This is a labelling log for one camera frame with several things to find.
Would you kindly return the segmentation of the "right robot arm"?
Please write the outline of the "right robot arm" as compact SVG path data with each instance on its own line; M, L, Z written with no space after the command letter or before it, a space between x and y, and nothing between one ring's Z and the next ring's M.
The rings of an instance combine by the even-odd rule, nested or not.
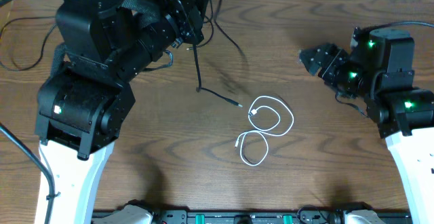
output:
M336 96L360 97L362 115L385 139L413 223L433 222L433 92L413 85L414 39L398 23L355 28L351 52L333 43L300 51L299 60Z

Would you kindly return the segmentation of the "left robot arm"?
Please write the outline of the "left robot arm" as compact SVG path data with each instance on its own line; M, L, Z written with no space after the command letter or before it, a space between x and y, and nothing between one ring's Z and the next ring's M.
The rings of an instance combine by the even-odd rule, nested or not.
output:
M63 42L37 94L36 223L90 223L98 184L134 105L131 80L183 43L198 44L209 0L63 0Z

